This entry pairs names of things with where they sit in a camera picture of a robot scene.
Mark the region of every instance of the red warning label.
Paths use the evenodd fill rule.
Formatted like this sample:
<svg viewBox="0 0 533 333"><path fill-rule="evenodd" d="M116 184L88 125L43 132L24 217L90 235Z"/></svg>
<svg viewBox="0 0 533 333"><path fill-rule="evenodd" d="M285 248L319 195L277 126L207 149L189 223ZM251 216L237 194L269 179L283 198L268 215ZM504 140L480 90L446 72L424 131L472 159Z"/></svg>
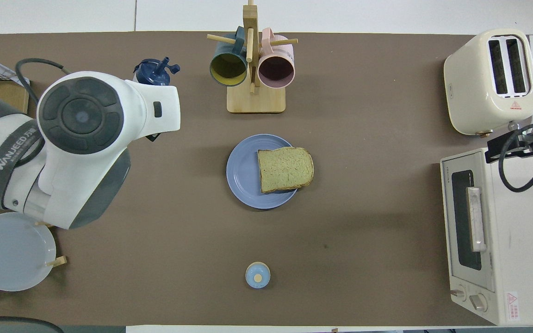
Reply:
<svg viewBox="0 0 533 333"><path fill-rule="evenodd" d="M518 299L518 293L516 291L510 291L505 294L505 299L507 301L507 320L520 320L520 300Z"/></svg>
<svg viewBox="0 0 533 333"><path fill-rule="evenodd" d="M514 295L512 295L511 293L507 293L507 303L508 304L514 303L516 299L518 299L518 298L515 297Z"/></svg>

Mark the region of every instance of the light blue plate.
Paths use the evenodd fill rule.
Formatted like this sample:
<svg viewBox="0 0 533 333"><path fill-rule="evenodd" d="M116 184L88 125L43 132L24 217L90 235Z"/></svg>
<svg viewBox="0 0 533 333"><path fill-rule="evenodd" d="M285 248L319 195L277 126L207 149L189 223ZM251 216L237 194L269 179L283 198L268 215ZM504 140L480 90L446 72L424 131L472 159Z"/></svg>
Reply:
<svg viewBox="0 0 533 333"><path fill-rule="evenodd" d="M257 134L246 137L231 151L226 167L226 177L231 191L241 202L258 209L271 209L286 203L297 189L262 193L258 150L275 150L292 145L272 134Z"/></svg>
<svg viewBox="0 0 533 333"><path fill-rule="evenodd" d="M0 214L0 290L36 286L52 269L57 249L49 228L22 213Z"/></svg>

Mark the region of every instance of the white plate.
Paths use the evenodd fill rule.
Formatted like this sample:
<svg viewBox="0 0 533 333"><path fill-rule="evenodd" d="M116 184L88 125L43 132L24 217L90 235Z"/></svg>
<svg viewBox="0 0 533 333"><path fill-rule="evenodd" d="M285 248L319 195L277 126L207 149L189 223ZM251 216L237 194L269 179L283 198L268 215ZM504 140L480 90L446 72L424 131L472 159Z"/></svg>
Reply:
<svg viewBox="0 0 533 333"><path fill-rule="evenodd" d="M21 213L0 214L0 289L32 288L49 274L57 250L49 228Z"/></svg>

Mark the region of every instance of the oven knob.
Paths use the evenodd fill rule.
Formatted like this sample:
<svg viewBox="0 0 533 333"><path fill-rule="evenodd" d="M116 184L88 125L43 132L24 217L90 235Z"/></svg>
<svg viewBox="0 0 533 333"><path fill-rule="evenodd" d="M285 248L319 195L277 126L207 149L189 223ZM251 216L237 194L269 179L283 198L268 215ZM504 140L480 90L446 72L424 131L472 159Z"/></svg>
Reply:
<svg viewBox="0 0 533 333"><path fill-rule="evenodd" d="M486 312L488 309L487 299L482 294L472 295L470 297L470 303L474 307L474 310L478 312Z"/></svg>
<svg viewBox="0 0 533 333"><path fill-rule="evenodd" d="M465 297L465 293L463 291L461 291L461 290L458 290L458 289L450 290L450 294L452 296L457 297L457 298Z"/></svg>

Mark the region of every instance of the mug rack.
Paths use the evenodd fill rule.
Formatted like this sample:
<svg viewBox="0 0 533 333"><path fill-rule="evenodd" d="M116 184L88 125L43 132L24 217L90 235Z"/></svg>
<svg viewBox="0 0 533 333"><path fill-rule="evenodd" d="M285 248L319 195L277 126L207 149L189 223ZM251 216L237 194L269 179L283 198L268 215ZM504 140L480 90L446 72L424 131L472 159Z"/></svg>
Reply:
<svg viewBox="0 0 533 333"><path fill-rule="evenodd" d="M227 107L231 113L281 113L285 111L285 88L271 88L260 84L258 78L258 7L254 0L242 10L244 31L246 33L246 79L239 85L228 87ZM234 44L236 40L223 36L207 34L207 39ZM271 42L271 46L297 44L298 39Z"/></svg>

